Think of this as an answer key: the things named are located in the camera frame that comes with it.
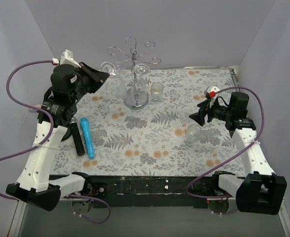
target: glass cup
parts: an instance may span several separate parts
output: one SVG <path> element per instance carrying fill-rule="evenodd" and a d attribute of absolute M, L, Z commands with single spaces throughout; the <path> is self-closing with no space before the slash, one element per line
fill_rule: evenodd
<path fill-rule="evenodd" d="M 164 85 L 162 85 L 160 82 L 155 82 L 151 85 L 151 97 L 154 100 L 160 100 L 162 99 L 164 95 Z"/>
<path fill-rule="evenodd" d="M 194 143 L 196 143 L 202 133 L 202 130 L 200 126 L 196 124 L 191 124 L 188 126 L 187 133 L 185 134 L 184 141 L 187 145 L 192 146 Z"/>

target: gray wall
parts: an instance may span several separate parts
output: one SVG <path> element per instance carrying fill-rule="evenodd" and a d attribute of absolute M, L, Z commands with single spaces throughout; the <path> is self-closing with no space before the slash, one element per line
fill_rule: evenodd
<path fill-rule="evenodd" d="M 35 60 L 51 59 L 52 53 L 24 0 L 0 0 L 0 157 L 32 145 L 36 132 L 36 115 L 13 103 L 5 92 L 8 75 L 17 66 Z M 53 67 L 32 66 L 12 80 L 11 90 L 28 103 L 42 101 L 49 87 Z M 14 183 L 22 171 L 27 155 L 0 163 L 0 191 Z M 0 197 L 0 237 L 6 236 L 16 201 Z"/>
<path fill-rule="evenodd" d="M 159 68 L 239 65 L 275 0 L 26 0 L 57 57 L 71 49 L 93 67 L 124 40 L 156 43 Z"/>
<path fill-rule="evenodd" d="M 290 215 L 290 0 L 272 7 L 241 63 L 239 81 L 262 99 L 266 124 L 260 140 L 270 165 L 287 179 Z M 254 98 L 250 108 L 260 125 Z"/>

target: floral tablecloth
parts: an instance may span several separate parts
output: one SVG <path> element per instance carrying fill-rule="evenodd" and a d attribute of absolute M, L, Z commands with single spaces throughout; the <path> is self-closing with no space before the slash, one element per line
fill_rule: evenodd
<path fill-rule="evenodd" d="M 122 70 L 119 76 L 130 86 L 130 70 Z M 138 111 L 116 98 L 117 79 L 107 80 L 106 91 L 86 95 L 78 103 L 76 117 L 90 121 L 95 159 L 77 156 L 71 137 L 61 143 L 51 174 L 198 176 L 238 152 L 224 122 L 216 119 L 202 127 L 199 142 L 192 147 L 184 143 L 187 127 L 196 124 L 189 115 L 205 100 L 203 91 L 210 85 L 234 85 L 228 69 L 151 70 L 147 80 L 148 88 L 152 82 L 161 82 L 164 97 L 150 99 Z M 222 97 L 229 101 L 229 92 Z M 240 158 L 221 170 L 244 175 Z"/>

